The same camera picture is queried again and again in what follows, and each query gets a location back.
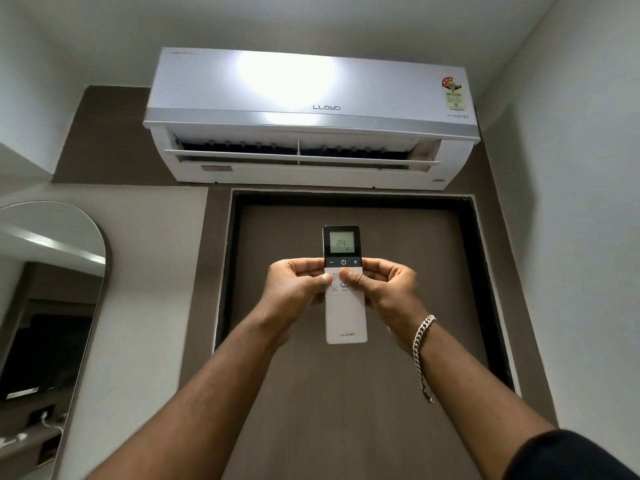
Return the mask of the person's right hand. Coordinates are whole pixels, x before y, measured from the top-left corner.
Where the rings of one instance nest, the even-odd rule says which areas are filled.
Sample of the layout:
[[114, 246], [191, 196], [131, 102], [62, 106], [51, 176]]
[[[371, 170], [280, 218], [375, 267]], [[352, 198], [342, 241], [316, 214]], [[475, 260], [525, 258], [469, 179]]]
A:
[[[362, 268], [363, 273], [374, 273], [374, 298], [365, 304], [375, 309], [399, 347], [411, 355], [419, 327], [429, 315], [416, 293], [416, 273], [382, 258], [363, 258]], [[356, 272], [343, 268], [343, 282], [345, 273]]]

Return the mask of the person's left hand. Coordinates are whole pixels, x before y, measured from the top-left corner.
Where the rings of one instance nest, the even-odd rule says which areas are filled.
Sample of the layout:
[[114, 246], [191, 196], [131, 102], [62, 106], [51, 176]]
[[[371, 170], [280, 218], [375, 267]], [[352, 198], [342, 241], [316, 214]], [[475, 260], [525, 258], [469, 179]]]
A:
[[289, 338], [293, 324], [309, 306], [324, 302], [324, 296], [304, 296], [299, 276], [324, 272], [324, 258], [279, 260], [268, 268], [264, 290], [248, 318], [280, 346]]

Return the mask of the white air conditioner remote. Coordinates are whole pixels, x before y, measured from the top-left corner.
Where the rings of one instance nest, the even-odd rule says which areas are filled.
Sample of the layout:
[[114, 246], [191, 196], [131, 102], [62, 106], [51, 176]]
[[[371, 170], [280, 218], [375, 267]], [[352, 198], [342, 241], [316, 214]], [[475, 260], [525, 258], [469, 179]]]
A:
[[332, 282], [325, 292], [325, 332], [330, 345], [367, 341], [365, 297], [343, 282], [340, 271], [362, 273], [362, 246], [357, 226], [323, 227], [324, 272]]

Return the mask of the person's left forearm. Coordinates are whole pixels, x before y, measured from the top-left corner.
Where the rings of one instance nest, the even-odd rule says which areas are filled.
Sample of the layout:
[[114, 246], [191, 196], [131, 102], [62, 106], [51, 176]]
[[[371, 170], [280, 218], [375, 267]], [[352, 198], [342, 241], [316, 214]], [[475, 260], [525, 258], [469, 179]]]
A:
[[290, 325], [251, 313], [86, 480], [221, 480]]

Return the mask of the person's right forearm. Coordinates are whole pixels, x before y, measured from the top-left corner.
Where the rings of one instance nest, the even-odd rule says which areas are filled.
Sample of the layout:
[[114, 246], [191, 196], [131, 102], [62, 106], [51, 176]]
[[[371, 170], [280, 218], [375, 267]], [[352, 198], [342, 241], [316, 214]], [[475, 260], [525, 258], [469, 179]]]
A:
[[483, 480], [502, 480], [526, 441], [555, 427], [428, 315], [412, 348], [424, 395], [441, 404]]

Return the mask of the brown wooden door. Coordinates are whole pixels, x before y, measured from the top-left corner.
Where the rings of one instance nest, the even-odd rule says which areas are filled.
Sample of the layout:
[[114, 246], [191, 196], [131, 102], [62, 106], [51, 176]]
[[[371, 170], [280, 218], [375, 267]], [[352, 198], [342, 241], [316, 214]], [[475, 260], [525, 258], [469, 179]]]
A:
[[[457, 215], [447, 210], [244, 207], [231, 327], [258, 302], [268, 266], [320, 257], [324, 225], [358, 225], [365, 257], [404, 264], [438, 322], [487, 365]], [[367, 342], [329, 345], [310, 306], [276, 352], [223, 480], [481, 480], [440, 403], [375, 311]]]

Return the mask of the black sleeve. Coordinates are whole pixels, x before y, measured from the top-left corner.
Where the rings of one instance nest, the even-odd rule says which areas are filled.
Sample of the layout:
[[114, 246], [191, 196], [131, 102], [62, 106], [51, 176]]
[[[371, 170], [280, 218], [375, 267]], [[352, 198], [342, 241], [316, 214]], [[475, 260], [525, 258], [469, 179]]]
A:
[[502, 480], [640, 480], [640, 475], [584, 436], [557, 429], [526, 441]]

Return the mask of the black door frame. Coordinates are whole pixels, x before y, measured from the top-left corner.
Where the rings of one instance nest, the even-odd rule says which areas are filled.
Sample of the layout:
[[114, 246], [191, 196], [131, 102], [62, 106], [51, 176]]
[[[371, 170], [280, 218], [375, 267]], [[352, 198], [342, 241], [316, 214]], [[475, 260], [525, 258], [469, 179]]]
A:
[[446, 210], [458, 218], [479, 327], [489, 370], [517, 395], [521, 388], [508, 345], [498, 290], [475, 197], [471, 194], [361, 193], [232, 188], [230, 190], [225, 256], [213, 351], [228, 337], [233, 311], [234, 282], [241, 217], [246, 206], [329, 207], [365, 209]]

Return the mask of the white wall air conditioner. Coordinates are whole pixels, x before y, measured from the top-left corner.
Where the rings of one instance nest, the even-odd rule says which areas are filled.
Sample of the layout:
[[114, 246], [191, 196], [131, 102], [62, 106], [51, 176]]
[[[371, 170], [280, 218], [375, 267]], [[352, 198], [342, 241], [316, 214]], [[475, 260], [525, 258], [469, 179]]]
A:
[[443, 191], [481, 141], [464, 68], [212, 48], [162, 50], [143, 125], [203, 184]]

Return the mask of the arched wall mirror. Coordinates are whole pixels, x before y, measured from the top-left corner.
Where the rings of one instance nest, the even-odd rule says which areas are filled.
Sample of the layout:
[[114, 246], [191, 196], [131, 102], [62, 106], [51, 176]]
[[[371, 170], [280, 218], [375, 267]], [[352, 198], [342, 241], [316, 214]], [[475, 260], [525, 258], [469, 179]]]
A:
[[71, 204], [0, 205], [0, 480], [54, 478], [110, 253]]

